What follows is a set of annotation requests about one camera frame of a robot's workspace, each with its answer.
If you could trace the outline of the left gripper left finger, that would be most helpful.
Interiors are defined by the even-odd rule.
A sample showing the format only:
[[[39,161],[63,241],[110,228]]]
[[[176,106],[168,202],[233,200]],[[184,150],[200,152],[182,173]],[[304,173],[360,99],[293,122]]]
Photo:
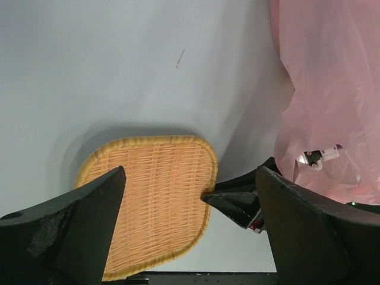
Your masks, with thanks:
[[[126,174],[1,217],[1,284],[101,284]]]

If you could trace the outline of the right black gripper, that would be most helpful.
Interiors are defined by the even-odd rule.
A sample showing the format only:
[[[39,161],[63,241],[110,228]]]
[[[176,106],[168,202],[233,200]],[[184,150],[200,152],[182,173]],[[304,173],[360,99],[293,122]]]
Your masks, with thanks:
[[[353,207],[353,208],[363,210],[363,211],[367,211],[370,213],[379,214],[379,206],[378,205],[367,205],[367,204],[361,204],[358,202],[348,202],[348,203],[346,203],[346,205]],[[250,222],[248,228],[253,230],[257,234],[260,234],[261,232],[267,230],[261,207],[258,208],[258,211],[254,215],[254,218]]]

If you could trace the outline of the pink plastic bag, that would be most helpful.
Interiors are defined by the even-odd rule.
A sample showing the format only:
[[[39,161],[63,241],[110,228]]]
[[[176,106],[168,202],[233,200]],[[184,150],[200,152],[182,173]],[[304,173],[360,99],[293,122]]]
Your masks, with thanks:
[[[274,147],[289,181],[346,204],[379,204],[379,2],[271,1],[294,86]],[[339,144],[317,171],[296,158]]]

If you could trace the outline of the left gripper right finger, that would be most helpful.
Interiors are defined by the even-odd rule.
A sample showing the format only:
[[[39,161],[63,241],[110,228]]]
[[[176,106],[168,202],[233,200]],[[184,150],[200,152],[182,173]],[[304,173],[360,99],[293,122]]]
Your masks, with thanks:
[[[279,284],[379,284],[379,214],[259,167],[256,187]]]

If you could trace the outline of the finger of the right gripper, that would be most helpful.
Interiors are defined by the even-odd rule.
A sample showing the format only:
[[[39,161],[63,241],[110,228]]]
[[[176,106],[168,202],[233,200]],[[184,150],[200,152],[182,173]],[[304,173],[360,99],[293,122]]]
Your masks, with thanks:
[[[244,229],[261,228],[261,205],[257,191],[210,192],[201,200]]]
[[[279,171],[276,165],[274,157],[270,157],[269,159],[267,159],[261,166],[266,167],[272,170],[273,172],[276,172],[279,175],[281,174],[281,172]],[[216,184],[216,187],[214,190],[215,191],[229,191],[229,190],[232,190],[235,188],[241,188],[244,186],[252,186],[255,184],[257,169],[258,168],[240,177],[230,179],[224,182],[219,182]]]

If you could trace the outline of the woven bamboo tray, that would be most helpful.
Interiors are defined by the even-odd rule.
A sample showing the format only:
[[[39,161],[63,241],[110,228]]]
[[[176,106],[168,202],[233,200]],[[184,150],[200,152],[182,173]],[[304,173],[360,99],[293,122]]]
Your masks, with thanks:
[[[80,167],[83,186],[122,166],[123,200],[104,281],[150,270],[185,255],[203,237],[211,208],[201,195],[216,185],[217,156],[195,136],[126,137],[93,152]]]

